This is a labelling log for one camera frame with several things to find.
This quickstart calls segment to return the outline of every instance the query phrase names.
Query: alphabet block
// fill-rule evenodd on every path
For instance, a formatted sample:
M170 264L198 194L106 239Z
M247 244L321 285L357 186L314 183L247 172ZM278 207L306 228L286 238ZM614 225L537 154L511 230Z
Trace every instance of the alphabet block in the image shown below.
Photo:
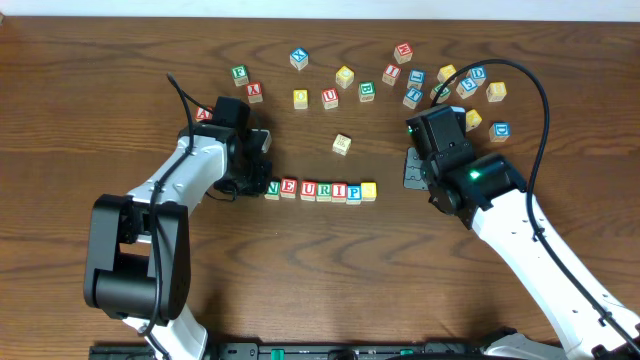
M360 184L362 188L362 201L376 201L378 189L376 183L368 182Z
M333 152L336 152L342 156L347 155L349 148L351 147L351 139L344 135L338 134L336 140L333 142Z
M438 93L441 87L442 87L442 84L438 84L436 85L436 87L433 88L433 90L431 90L431 94L429 95L431 97L431 100L433 100L436 97L436 94ZM449 95L451 95L451 90L449 90L448 87L444 88L444 90L442 90L442 94L440 94L440 97L438 98L438 104L447 100Z
M262 85L260 83L251 83L247 85L247 97L249 103L256 103L262 101Z
M316 199L318 202L331 202L331 184L319 183Z
M411 109L415 109L422 99L422 95L422 91L416 88L409 88L409 90L407 90L407 94L404 96L404 100L402 100L402 103Z
M347 186L347 205L360 205L362 202L362 188L360 185Z
M249 83L249 73L247 72L247 67L244 65L232 67L231 76L236 86L247 85Z
M289 61L294 68L302 70L309 64L309 53L304 51L303 48L297 48L289 56Z
M413 56L413 49L409 46L409 43L400 44L393 51L393 57L396 58L398 64L410 61L411 56Z
M426 78L426 72L416 69L411 70L409 73L409 82L407 82L407 89L412 87L418 90L422 89L422 84L424 84Z
M487 100L489 102L502 101L507 96L507 87L503 82L495 82L487 87Z
M280 186L280 196L282 196L283 198L295 199L297 189L298 180L282 179L282 184Z
M460 97L463 99L466 99L469 96L473 95L476 90L478 90L478 85L469 78L460 80L460 83L456 88L456 92L460 94Z
M382 81L393 86L396 84L401 72L402 70L399 67L389 64L384 69L384 73L382 73Z
M325 110L338 107L338 90L336 88L322 90L322 104Z
M505 142L511 135L509 123L494 123L489 129L489 140L491 142Z
M311 181L303 181L300 186L300 199L306 201L316 201L318 184Z
M438 72L438 81L442 84L455 73L456 68L454 68L453 65L443 66Z
M264 194L265 199L280 200L280 181L272 181L269 183L267 193Z
M353 79L355 79L355 77L356 74L353 72L353 70L349 69L346 66L343 66L336 73L336 83L342 86L343 89L346 89L347 87L349 87L349 85L351 85L351 83L353 83Z
M358 95L360 102L373 101L373 98L376 97L376 86L373 81L361 82L358 86Z
M198 111L196 112L196 120L197 121L202 121L202 120L211 120L213 118L213 114L211 113L211 111L207 111L203 108L198 108Z
M307 90L293 90L293 108L306 109L309 107Z
M482 122L482 118L480 117L480 114L478 114L478 112L475 109L467 111L466 119L467 119L467 131L471 131L477 128L478 125L480 125L480 123Z
M480 86L487 80L487 72L484 70L484 66L478 66L467 72L467 77L471 78L476 85Z
M331 184L331 202L347 202L347 184Z

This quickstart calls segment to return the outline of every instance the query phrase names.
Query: wooden table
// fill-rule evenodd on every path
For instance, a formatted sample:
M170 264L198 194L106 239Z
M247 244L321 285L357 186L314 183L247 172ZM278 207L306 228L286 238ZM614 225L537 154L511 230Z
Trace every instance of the wooden table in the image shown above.
M382 83L394 44L413 60L395 87ZM310 64L298 72L298 46ZM202 102L245 98L230 68L246 64L264 86L253 105L273 134L274 175L375 180L374 204L351 207L204 199L191 217L188 304L216 334L265 342L474 339L502 325L556 341L511 270L457 218L405 190L411 146L402 105L407 72L485 58L525 64L551 102L549 144L537 183L556 229L593 273L640 311L640 25L452 21L7 18L0 28L0 358L82 359L96 342L136 342L134 331L82 297L91 207L103 193L145 181L176 145L182 105L165 73ZM323 109L342 65L373 80ZM449 103L476 108L479 154L498 151L528 177L542 129L534 86L487 68L509 94ZM294 110L292 90L310 93ZM418 110L427 108L426 97ZM488 142L494 121L512 137ZM353 138L346 157L337 133Z

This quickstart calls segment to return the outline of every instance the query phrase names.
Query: yellow block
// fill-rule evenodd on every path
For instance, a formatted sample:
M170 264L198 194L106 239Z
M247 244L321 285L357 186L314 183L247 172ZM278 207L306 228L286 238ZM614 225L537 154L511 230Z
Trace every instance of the yellow block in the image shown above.
M487 99L489 102L501 101L507 96L507 86L503 82L495 82L487 87Z
M293 90L293 108L306 109L309 107L307 90Z
M346 66L343 66L336 73L336 83L342 86L343 89L346 89L353 83L353 79L355 79L355 73L353 70L349 69Z
M481 122L482 118L475 109L467 111L467 131L477 128Z
M447 79L449 77L451 77L451 75L456 73L456 68L453 67L453 65L447 65L447 66L443 66L440 68L440 71L438 72L438 81L442 84L443 82L447 81Z
M362 201L375 201L378 197L376 183L362 183Z

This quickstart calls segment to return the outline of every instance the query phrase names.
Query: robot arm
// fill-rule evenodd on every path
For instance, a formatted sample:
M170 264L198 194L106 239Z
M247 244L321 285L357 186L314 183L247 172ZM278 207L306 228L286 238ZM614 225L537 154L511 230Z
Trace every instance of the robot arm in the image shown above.
M161 359L201 359L207 332L186 306L191 281L189 216L205 192L214 188L235 195L266 191L271 163L261 159L271 143L268 130L247 130L249 107L221 97L213 119L194 130L194 147L165 182L156 202L162 263L158 326L147 341ZM149 242L149 204L156 181L180 158L189 142L187 129L178 146L147 181L126 196L102 195L94 204L85 272L89 306L139 330L149 323L155 302L153 249L149 256L126 252L126 246Z
M622 339L561 272L547 251L533 240L525 208L525 181L497 154L476 159L464 137L464 111L441 105L407 120L430 201L443 213L458 216L513 269L543 310L569 359L589 359L602 352L624 353ZM626 309L580 262L553 229L534 198L534 214L547 242L589 293L622 328L638 337L640 318ZM513 356L513 348L487 355Z

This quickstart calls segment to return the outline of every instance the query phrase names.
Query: white wall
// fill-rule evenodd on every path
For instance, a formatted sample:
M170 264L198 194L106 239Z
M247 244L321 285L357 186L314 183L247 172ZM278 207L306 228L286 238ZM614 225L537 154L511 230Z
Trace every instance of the white wall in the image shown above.
M5 15L640 21L640 0L0 0Z

